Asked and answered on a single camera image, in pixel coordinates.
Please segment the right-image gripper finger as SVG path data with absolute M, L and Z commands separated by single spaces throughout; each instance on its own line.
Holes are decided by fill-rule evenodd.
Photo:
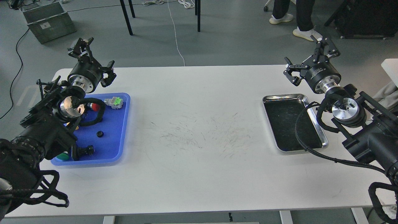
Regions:
M 340 56 L 340 51 L 330 38 L 316 39 L 312 35 L 312 40 L 317 43 L 314 54 L 312 55 L 312 61 L 314 63 L 328 62 L 331 58 Z
M 286 69 L 283 71 L 283 75 L 295 86 L 300 85 L 302 80 L 307 81 L 307 72 L 310 70 L 310 58 L 308 57 L 304 60 L 300 65 L 293 64 L 289 58 L 284 57 L 284 60 L 287 62 Z

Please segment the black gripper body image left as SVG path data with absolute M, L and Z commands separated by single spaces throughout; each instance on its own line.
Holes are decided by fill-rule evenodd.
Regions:
M 68 82 L 82 88 L 85 93 L 92 93 L 103 78 L 100 67 L 99 62 L 78 62 L 68 75 Z

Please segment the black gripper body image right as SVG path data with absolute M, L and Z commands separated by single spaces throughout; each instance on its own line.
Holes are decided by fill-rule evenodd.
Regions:
M 329 61 L 326 61 L 312 66 L 306 72 L 305 80 L 314 93 L 323 94 L 339 85 L 341 75 Z

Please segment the left-image gripper finger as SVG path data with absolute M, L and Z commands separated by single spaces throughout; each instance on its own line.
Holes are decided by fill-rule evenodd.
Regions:
M 68 48 L 68 55 L 77 59 L 80 63 L 94 64 L 94 57 L 90 49 L 93 40 L 93 37 L 89 39 L 79 38 Z
M 101 86 L 102 87 L 107 87 L 112 84 L 112 82 L 116 78 L 116 74 L 114 72 L 113 66 L 115 64 L 115 61 L 110 61 L 107 66 L 100 66 L 99 70 L 101 74 L 107 74 L 107 77 L 102 77 L 100 80 Z

